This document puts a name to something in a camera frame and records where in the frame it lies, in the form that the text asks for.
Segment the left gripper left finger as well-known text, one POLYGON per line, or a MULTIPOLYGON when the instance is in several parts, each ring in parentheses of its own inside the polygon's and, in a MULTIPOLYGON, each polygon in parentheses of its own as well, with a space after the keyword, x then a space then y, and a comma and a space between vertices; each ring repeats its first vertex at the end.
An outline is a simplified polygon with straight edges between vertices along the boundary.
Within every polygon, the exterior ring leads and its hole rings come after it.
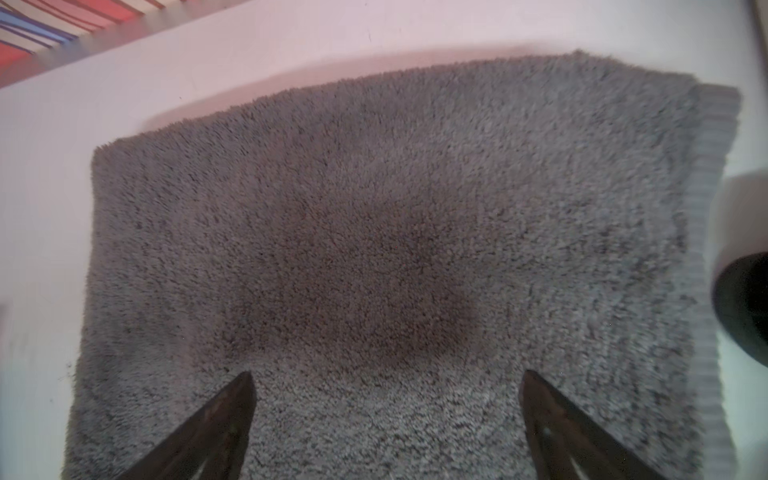
POLYGON ((256 404, 253 377, 244 371, 119 477, 238 479, 256 404))

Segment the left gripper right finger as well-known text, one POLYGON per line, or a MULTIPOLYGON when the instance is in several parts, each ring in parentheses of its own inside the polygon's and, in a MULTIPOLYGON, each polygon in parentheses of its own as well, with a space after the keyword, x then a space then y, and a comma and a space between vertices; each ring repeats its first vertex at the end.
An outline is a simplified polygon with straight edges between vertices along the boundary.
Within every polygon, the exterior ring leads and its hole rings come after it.
POLYGON ((533 370, 523 374, 520 405, 539 479, 663 477, 533 370))

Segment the black suitcase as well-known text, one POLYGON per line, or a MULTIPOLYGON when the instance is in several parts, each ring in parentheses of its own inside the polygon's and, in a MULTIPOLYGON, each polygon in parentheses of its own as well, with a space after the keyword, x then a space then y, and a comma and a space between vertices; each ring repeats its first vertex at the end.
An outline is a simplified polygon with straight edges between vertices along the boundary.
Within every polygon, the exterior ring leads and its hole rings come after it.
POLYGON ((714 310, 731 339, 752 359, 767 366, 767 253, 741 257, 717 276, 714 310))

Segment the grey towel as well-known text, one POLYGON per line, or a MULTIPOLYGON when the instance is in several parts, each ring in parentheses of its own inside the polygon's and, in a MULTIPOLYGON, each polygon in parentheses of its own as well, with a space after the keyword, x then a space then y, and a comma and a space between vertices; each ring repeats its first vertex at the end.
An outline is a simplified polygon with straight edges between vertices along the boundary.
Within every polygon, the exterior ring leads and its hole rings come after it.
POLYGON ((576 52, 98 148, 63 477, 116 477, 248 371, 247 479, 531 479, 530 369, 664 476, 732 478, 703 250, 740 103, 576 52))

